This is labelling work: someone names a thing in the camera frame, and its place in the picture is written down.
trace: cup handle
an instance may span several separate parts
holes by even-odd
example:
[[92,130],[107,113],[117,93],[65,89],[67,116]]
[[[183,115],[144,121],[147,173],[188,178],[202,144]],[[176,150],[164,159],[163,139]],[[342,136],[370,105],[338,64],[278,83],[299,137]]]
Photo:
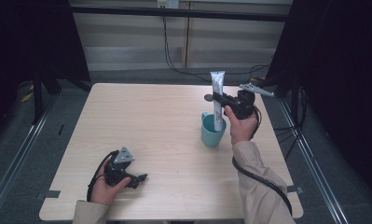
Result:
[[202,117],[201,117],[201,120],[203,120],[206,116],[208,116],[209,115],[209,113],[208,112],[203,112],[202,113]]

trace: left hand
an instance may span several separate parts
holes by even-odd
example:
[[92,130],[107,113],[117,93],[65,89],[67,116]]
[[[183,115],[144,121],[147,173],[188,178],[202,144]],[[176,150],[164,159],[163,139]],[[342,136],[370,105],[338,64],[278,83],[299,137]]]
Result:
[[117,194],[122,189],[127,187],[127,185],[131,182],[130,177],[125,177],[117,185],[113,187],[107,185],[106,181],[104,180],[104,167],[109,162],[109,160],[110,158],[108,158],[104,162],[104,164],[102,165],[101,169],[99,170],[97,174],[99,178],[96,180],[95,185],[93,186],[91,196],[90,196],[90,201],[92,203],[101,203],[101,204],[105,204],[108,206],[112,205]]

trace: gray floor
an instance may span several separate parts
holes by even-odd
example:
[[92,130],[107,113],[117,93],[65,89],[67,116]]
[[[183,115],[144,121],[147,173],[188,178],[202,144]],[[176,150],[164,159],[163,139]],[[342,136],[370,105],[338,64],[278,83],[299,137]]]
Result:
[[[209,79],[209,71],[213,70],[217,70],[217,68],[194,69],[192,71],[206,74],[200,77]],[[230,73],[247,72],[249,70],[248,68],[227,69],[225,84],[238,85],[242,83],[249,75],[231,75]],[[254,76],[263,77],[266,71],[266,69],[262,69],[254,73]],[[210,85],[208,81],[200,77],[182,75],[170,69],[104,71],[91,72],[90,75],[93,83]],[[60,95],[49,96],[45,94],[46,105],[50,99],[54,100],[55,103],[48,114],[41,133],[35,140],[30,152],[25,156],[26,160],[18,170],[15,181],[3,204],[0,204],[0,223],[47,223],[38,216],[43,201],[37,200],[35,197],[38,192],[49,189],[88,97],[87,92],[66,81],[61,81],[61,84],[63,89]],[[25,92],[27,92],[27,88],[21,88],[19,98]],[[0,181],[31,129],[34,115],[33,101],[19,103],[19,100],[14,102],[9,110],[0,134]],[[268,97],[263,97],[263,100],[273,127],[275,129],[288,127],[279,100]],[[289,100],[290,96],[284,98],[285,102],[289,102]],[[310,144],[313,155],[319,163],[330,188],[338,199],[348,223],[372,223],[372,193],[360,176],[343,160],[336,147],[326,138],[324,127],[322,127],[310,106],[308,106],[307,113],[302,132]],[[278,129],[275,132],[282,153],[286,155],[295,138],[287,130]],[[304,208],[304,216],[297,219],[296,223],[336,223],[297,144],[295,144],[288,157],[287,165],[296,187],[304,189],[304,193],[299,195]]]

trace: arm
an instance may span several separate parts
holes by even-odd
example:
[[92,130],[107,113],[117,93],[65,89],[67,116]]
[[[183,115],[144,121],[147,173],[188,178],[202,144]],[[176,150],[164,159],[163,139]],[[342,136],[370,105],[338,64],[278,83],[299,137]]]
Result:
[[74,224],[103,224],[106,223],[107,211],[113,204],[117,194],[124,189],[131,181],[129,177],[122,179],[117,185],[108,186],[104,180],[104,166],[109,161],[106,160],[104,165],[97,174],[95,185],[90,197],[90,203],[77,201]]
[[[243,169],[276,184],[284,193],[284,181],[261,161],[258,148],[250,142],[257,120],[255,115],[238,120],[229,106],[225,108],[231,123],[231,143],[235,160]],[[241,173],[239,189],[246,223],[295,223],[281,196],[274,190]]]

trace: wall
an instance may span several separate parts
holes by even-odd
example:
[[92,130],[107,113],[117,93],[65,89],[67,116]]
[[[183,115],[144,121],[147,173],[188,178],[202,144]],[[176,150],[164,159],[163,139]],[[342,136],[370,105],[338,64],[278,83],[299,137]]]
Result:
[[[180,8],[247,13],[288,13],[291,2],[181,1]],[[117,7],[157,7],[157,1],[81,1]],[[74,14],[90,71],[168,67],[160,17]],[[175,67],[249,67],[269,63],[282,33],[282,22],[166,18],[171,61]]]

